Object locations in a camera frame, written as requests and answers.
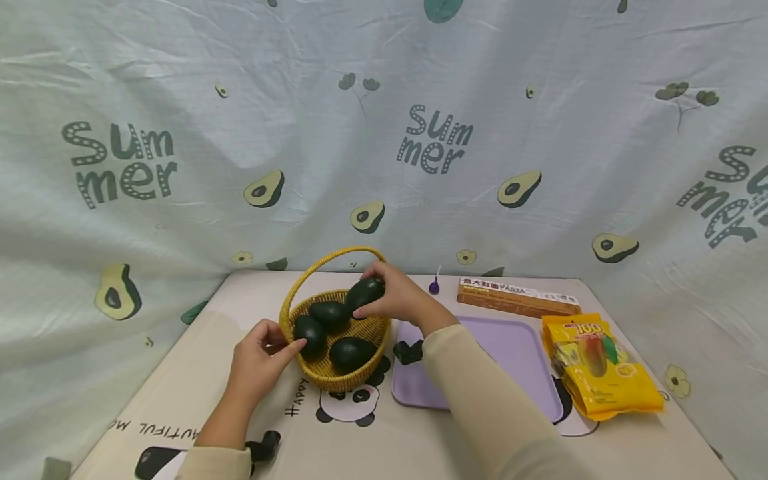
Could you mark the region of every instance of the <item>wicker basket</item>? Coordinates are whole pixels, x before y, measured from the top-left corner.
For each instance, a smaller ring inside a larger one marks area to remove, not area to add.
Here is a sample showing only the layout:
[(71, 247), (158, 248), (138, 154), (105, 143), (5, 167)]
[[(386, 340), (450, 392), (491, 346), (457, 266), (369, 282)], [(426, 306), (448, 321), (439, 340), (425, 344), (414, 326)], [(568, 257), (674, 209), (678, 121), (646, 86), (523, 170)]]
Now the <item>wicker basket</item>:
[[(355, 251), (373, 253), (379, 260), (382, 262), (384, 261), (382, 254), (371, 247), (342, 248), (341, 250), (337, 250), (330, 255), (326, 255), (320, 260), (317, 260), (314, 265), (299, 277), (288, 292), (288, 296), (286, 296), (286, 299), (283, 302), (283, 307), (280, 308), (280, 329), (283, 331), (283, 335), (288, 340), (288, 343), (293, 342), (293, 323), (299, 315), (307, 314), (310, 305), (318, 302), (326, 302), (328, 300), (335, 300), (343, 303), (344, 297), (348, 291), (332, 290), (329, 292), (318, 293), (317, 295), (312, 295), (291, 309), (290, 304), (293, 302), (293, 298), (304, 283), (304, 280), (330, 260), (345, 253)], [(374, 371), (376, 371), (376, 367), (379, 366), (379, 362), (384, 354), (384, 349), (386, 348), (387, 340), (389, 339), (389, 327), (391, 323), (392, 321), (389, 318), (381, 316), (371, 316), (365, 320), (353, 319), (349, 328), (344, 332), (328, 335), (328, 348), (326, 348), (325, 353), (321, 357), (308, 361), (301, 355), (298, 355), (296, 359), (301, 365), (301, 369), (304, 371), (306, 377), (321, 390), (326, 390), (327, 392), (348, 392), (349, 390), (362, 385), (371, 375), (373, 375)], [(361, 339), (366, 339), (374, 345), (378, 345), (379, 349), (376, 350), (376, 354), (365, 365), (352, 373), (340, 375), (331, 365), (328, 352), (330, 346), (335, 341), (346, 336), (356, 336)]]

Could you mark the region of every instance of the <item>beige sleeve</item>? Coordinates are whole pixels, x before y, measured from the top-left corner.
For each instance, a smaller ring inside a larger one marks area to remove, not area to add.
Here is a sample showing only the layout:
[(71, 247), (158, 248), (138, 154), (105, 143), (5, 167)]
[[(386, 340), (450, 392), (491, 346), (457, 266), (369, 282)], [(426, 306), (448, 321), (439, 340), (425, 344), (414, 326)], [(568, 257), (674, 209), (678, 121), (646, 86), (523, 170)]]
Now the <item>beige sleeve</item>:
[(428, 336), (424, 363), (488, 478), (596, 478), (466, 328), (454, 325)]
[(192, 447), (179, 468), (176, 480), (248, 480), (250, 451)]

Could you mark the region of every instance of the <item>table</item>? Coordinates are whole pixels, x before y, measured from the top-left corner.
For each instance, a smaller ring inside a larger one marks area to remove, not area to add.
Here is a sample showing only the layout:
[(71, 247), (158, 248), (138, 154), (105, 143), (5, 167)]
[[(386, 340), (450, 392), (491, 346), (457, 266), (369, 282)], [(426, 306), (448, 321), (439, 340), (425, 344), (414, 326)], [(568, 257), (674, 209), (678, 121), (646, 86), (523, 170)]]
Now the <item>table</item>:
[[(261, 318), (277, 321), (280, 305), (299, 275), (255, 270), (232, 273), (72, 478), (135, 480), (134, 470), (141, 463), (146, 480), (173, 480), (184, 450), (220, 398), (234, 345)], [(357, 273), (314, 273), (294, 303), (326, 290), (349, 288), (358, 278)], [(433, 280), (425, 275), (411, 278), (424, 290)], [(614, 335), (636, 353), (580, 280), (499, 280), (576, 296), (583, 311), (599, 312), (611, 323)], [(438, 299), (455, 315), (513, 319), (541, 329), (537, 319), (457, 303), (457, 276), (441, 276), (440, 286)], [(393, 321), (392, 345), (398, 324)], [(387, 356), (394, 361), (392, 345)], [(258, 465), (254, 478), (482, 478), (450, 414), (401, 406), (392, 398), (391, 382), (390, 370), (381, 385), (370, 387), (373, 401), (360, 406), (366, 420), (335, 415), (352, 420), (341, 422), (318, 413), (320, 403), (327, 401), (303, 379), (298, 365), (292, 364), (251, 420), (249, 440), (260, 440), (266, 430), (277, 430), (283, 436), (275, 460)], [(659, 382), (657, 387), (664, 391)], [(568, 438), (568, 444), (602, 478), (732, 478), (674, 401), (666, 402), (665, 412), (659, 415), (619, 415), (596, 429), (583, 423), (577, 413), (573, 415), (565, 433), (588, 435)]]

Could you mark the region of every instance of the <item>basket handle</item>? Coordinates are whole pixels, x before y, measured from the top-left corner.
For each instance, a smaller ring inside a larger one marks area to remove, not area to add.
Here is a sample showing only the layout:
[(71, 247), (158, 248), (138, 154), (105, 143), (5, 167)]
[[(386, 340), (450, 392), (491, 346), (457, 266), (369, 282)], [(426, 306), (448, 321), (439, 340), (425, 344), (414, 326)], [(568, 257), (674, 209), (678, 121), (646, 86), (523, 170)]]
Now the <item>basket handle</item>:
[(299, 277), (296, 283), (294, 283), (291, 289), (289, 290), (288, 295), (286, 296), (286, 299), (283, 301), (283, 306), (280, 307), (280, 323), (283, 324), (288, 321), (288, 315), (290, 315), (290, 304), (293, 302), (293, 298), (296, 296), (296, 292), (299, 291), (299, 288), (301, 288), (302, 284), (304, 283), (304, 280), (306, 280), (310, 275), (315, 273), (317, 269), (319, 269), (329, 261), (333, 260), (334, 258), (341, 257), (345, 253), (358, 252), (358, 251), (373, 253), (379, 258), (379, 260), (381, 260), (382, 262), (386, 262), (386, 260), (384, 260), (384, 256), (377, 249), (373, 247), (364, 247), (362, 245), (357, 247), (342, 248), (333, 253), (329, 253), (328, 255), (325, 255), (320, 260), (317, 260), (310, 268), (308, 268), (306, 272), (302, 273), (302, 275)]

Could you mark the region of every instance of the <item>purple tray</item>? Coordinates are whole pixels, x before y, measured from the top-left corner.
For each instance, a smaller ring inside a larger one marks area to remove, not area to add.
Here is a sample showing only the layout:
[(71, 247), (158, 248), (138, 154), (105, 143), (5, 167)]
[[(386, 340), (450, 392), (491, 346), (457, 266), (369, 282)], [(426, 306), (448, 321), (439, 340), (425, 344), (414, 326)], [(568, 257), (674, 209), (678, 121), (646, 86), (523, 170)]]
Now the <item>purple tray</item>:
[[(456, 318), (552, 422), (563, 416), (563, 405), (554, 387), (541, 339), (530, 326), (510, 320)], [(419, 329), (407, 322), (400, 323), (398, 342), (412, 345), (421, 339)], [(397, 359), (393, 361), (392, 396), (395, 400), (408, 406), (448, 409), (448, 400), (427, 376), (423, 362), (403, 366)]]

